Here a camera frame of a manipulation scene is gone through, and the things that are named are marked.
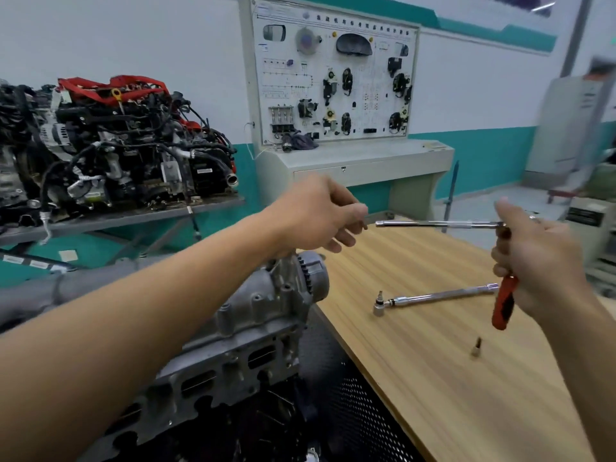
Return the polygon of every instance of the orange object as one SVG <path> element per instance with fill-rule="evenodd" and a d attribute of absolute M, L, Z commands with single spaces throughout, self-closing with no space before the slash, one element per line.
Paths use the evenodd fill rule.
<path fill-rule="evenodd" d="M 503 279 L 503 283 L 498 290 L 497 300 L 494 303 L 494 311 L 492 311 L 492 325 L 499 331 L 504 331 L 507 328 L 507 323 L 513 313 L 513 292 L 518 286 L 519 279 L 515 276 L 507 276 Z"/>

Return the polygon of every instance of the desk top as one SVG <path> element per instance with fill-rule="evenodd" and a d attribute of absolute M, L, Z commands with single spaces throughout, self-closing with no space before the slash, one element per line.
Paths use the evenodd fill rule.
<path fill-rule="evenodd" d="M 487 251 L 432 228 L 371 226 L 325 263 L 323 315 L 426 460 L 593 460 L 548 342 L 519 309 L 506 331 L 491 325 L 492 295 L 373 315 L 379 290 L 387 299 L 498 281 Z"/>

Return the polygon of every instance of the person's left hand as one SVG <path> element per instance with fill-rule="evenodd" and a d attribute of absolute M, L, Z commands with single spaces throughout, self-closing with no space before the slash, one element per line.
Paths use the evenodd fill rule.
<path fill-rule="evenodd" d="M 330 177 L 315 175 L 294 184 L 263 214 L 280 229 L 281 252 L 321 246 L 340 252 L 337 241 L 353 246 L 353 235 L 367 228 L 368 207 Z"/>

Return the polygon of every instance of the forearm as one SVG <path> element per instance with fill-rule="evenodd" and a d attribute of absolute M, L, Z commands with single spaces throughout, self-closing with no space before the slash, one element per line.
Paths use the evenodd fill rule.
<path fill-rule="evenodd" d="M 616 457 L 616 321 L 591 292 L 572 293 L 540 321 L 599 462 Z"/>
<path fill-rule="evenodd" d="M 74 459 L 102 434 L 275 255 L 278 234 L 259 217 L 0 336 L 0 459 Z"/>

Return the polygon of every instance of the fluorescent light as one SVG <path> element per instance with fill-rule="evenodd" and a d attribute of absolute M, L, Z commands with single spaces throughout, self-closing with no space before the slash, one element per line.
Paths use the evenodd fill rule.
<path fill-rule="evenodd" d="M 551 2 L 548 3 L 547 5 L 543 5 L 543 6 L 537 6 L 535 9 L 531 10 L 531 11 L 540 11 L 540 10 L 544 10 L 545 8 L 549 8 L 550 6 L 554 6 L 556 5 L 556 2 Z"/>

